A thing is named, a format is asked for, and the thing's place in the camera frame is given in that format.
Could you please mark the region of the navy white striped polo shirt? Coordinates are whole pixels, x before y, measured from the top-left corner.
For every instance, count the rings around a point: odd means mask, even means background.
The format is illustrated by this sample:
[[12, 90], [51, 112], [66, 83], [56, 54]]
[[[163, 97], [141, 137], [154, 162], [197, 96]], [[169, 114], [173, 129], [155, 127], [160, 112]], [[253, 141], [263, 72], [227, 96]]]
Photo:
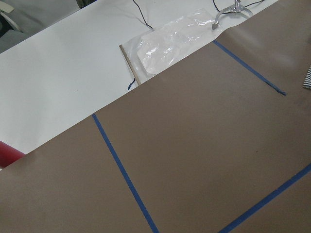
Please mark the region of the navy white striped polo shirt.
[[303, 88], [311, 89], [311, 66], [309, 67], [303, 82]]

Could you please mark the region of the thin wooden stick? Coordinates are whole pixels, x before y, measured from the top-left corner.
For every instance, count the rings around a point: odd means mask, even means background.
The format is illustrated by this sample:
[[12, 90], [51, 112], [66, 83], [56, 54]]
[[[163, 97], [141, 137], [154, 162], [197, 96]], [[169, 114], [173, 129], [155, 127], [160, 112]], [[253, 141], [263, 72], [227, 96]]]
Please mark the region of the thin wooden stick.
[[139, 77], [138, 77], [138, 75], [137, 75], [137, 73], [136, 73], [136, 71], [135, 71], [135, 69], [134, 69], [134, 67], [133, 67], [133, 65], [132, 65], [132, 63], [131, 63], [131, 61], [130, 61], [127, 53], [126, 53], [126, 51], [125, 51], [125, 49], [124, 49], [124, 47], [122, 45], [119, 45], [119, 48], [120, 48], [120, 50], [121, 50], [121, 52], [122, 52], [122, 54], [123, 54], [123, 56], [124, 56], [124, 58], [125, 58], [125, 60], [126, 60], [126, 62], [128, 64], [128, 66], [129, 66], [129, 68], [130, 68], [130, 70], [131, 70], [131, 72], [132, 72], [132, 74], [134, 76], [135, 81], [137, 82], [138, 86], [140, 86], [141, 85], [141, 81], [139, 80]]

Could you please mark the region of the red cylinder object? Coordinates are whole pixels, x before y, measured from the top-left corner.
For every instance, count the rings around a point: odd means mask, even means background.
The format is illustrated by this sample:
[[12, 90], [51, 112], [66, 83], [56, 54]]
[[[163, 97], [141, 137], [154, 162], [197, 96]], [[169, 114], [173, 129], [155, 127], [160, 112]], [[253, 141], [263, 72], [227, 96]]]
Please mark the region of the red cylinder object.
[[25, 154], [0, 141], [0, 167], [5, 168]]

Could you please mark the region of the brown paper table cover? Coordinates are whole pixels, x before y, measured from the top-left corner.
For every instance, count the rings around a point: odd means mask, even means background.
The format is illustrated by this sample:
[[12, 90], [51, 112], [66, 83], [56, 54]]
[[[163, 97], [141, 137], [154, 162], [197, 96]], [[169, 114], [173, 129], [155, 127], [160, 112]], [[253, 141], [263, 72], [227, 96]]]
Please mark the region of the brown paper table cover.
[[310, 62], [277, 1], [1, 171], [1, 232], [310, 232]]

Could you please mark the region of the clear plastic bag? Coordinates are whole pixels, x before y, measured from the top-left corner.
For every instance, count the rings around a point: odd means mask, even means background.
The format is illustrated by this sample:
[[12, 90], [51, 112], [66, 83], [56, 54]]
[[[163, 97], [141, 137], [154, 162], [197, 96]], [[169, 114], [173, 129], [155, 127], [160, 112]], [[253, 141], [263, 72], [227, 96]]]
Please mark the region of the clear plastic bag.
[[141, 83], [163, 72], [217, 38], [212, 16], [199, 9], [122, 44]]

